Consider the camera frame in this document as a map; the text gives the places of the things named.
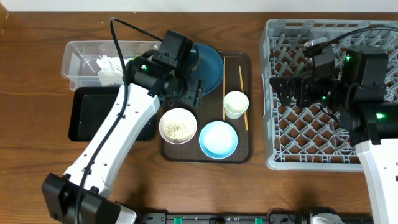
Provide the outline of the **dark blue plate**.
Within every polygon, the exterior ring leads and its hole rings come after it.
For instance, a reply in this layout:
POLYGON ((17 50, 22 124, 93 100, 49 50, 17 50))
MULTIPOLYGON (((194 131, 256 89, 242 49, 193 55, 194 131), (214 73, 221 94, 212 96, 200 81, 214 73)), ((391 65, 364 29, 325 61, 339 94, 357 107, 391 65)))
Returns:
POLYGON ((204 95, 213 91, 223 80, 224 64, 221 55, 213 47, 194 43, 191 53, 198 50, 199 58, 191 77, 205 82, 204 95))

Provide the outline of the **white paper cup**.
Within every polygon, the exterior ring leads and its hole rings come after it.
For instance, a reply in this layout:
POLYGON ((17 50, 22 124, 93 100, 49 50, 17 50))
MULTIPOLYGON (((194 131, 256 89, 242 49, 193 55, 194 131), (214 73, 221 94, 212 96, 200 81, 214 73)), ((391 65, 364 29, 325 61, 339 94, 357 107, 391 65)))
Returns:
POLYGON ((248 109, 249 100, 241 91, 231 91, 224 97, 223 106, 229 119, 238 119, 248 109))

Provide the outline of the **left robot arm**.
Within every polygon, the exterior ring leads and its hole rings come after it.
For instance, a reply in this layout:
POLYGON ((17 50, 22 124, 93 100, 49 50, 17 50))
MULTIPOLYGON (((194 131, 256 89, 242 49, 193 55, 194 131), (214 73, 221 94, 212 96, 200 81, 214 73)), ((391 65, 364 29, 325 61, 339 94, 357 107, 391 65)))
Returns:
POLYGON ((149 50, 120 60, 123 84, 102 125, 63 176, 50 173, 42 184, 51 218, 61 223, 137 222, 133 209, 108 199, 116 176, 163 100, 200 104, 204 82, 190 77, 200 57, 194 46, 186 55, 149 50))

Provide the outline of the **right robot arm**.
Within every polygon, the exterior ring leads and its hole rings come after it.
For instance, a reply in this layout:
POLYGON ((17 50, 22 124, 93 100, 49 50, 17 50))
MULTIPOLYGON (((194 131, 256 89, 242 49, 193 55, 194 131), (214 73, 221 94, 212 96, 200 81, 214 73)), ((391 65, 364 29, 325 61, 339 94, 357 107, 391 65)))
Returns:
POLYGON ((333 51, 317 52, 310 71, 269 80, 282 105, 292 99, 304 108, 315 103, 339 112, 368 185, 374 223, 397 223, 397 103, 384 95, 388 55, 375 46, 346 49, 341 78, 332 73, 333 51))

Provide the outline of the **white bowl with food residue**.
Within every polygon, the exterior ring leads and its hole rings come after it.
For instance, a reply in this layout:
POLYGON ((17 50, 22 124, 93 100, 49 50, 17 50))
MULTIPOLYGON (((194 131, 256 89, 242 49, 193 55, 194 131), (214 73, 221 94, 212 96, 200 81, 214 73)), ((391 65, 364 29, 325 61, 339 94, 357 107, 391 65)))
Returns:
POLYGON ((192 112, 184 108, 173 108, 161 117, 159 133, 170 144, 185 144, 194 137, 197 126, 192 112))

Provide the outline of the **light blue small bowl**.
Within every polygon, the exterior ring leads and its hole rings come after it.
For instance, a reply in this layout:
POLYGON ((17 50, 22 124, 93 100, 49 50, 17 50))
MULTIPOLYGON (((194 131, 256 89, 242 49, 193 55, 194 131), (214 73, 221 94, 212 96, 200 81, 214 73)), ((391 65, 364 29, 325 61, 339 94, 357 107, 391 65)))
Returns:
POLYGON ((202 152, 212 159, 226 159, 238 147, 237 132, 224 121, 208 123, 200 131, 198 140, 202 152))

